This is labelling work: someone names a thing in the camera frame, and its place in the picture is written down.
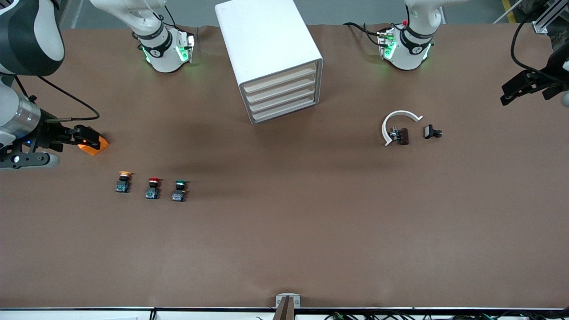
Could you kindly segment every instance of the silver metal cylinder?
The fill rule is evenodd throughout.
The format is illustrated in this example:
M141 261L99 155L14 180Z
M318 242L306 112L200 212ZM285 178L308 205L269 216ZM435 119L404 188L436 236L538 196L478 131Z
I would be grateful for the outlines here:
M38 105L31 103L27 98L18 94L18 107L4 125L0 126L0 130L16 136L16 138L25 137L32 132L39 123L41 110Z

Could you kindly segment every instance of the gray floor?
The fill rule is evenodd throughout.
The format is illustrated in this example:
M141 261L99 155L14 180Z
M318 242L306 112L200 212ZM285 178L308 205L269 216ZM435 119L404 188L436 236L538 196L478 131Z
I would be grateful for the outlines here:
M170 0L168 8L177 24L218 26L213 7L226 0ZM295 0L307 24L344 22L399 22L406 17L403 0ZM447 23L492 23L503 12L501 0L470 0L445 7ZM159 13L166 15L164 9ZM89 0L68 0L63 28L126 28L117 18L97 10Z

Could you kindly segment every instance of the green led light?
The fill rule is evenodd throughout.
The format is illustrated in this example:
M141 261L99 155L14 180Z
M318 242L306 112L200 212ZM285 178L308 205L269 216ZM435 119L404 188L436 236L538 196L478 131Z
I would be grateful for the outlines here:
M188 61L188 51L186 49L184 49L183 47L180 48L180 47L176 46L176 52L180 56L180 60L182 62Z
M150 62L150 58L148 58L148 53L146 53L146 50L144 49L144 47L142 47L142 52L144 52L144 56L146 57L146 61L147 61L148 63L151 63L151 62Z
M389 46L385 49L385 59L391 59L393 57L393 52L397 48L397 42L391 41Z
M431 48L431 44L429 43L429 45L427 46L427 48L425 49L425 55L423 56L423 60L427 58L428 55L428 50Z

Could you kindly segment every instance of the small electronic component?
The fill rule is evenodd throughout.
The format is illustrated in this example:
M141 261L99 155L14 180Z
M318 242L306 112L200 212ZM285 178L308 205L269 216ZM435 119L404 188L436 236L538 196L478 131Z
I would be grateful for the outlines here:
M130 176L128 171L120 171L118 177L117 187L114 189L116 192L128 193L130 190Z
M172 201L184 202L185 198L185 181L176 181L176 190L172 192Z
M425 127L425 139L430 139L432 137L440 138L443 136L443 132L441 130L433 129L432 125L428 125Z
M409 131L407 128L401 128L401 130L399 130L395 126L389 132L389 136L393 141L397 141L397 144L400 144L402 146L409 144Z
M146 188L146 199L158 199L160 194L160 189L158 186L160 185L160 179L158 178L149 178L148 179L148 188Z

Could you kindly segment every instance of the orange block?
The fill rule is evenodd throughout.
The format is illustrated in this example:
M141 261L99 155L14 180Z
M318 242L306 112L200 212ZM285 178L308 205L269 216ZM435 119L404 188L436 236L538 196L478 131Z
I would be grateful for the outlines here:
M96 150L90 146L84 146L84 145L79 145L79 149L87 152L90 155L96 155L99 152L103 151L104 148L109 146L109 143L107 142L107 140L105 140L102 136L99 136L99 142L101 143L101 147L99 148L99 150Z

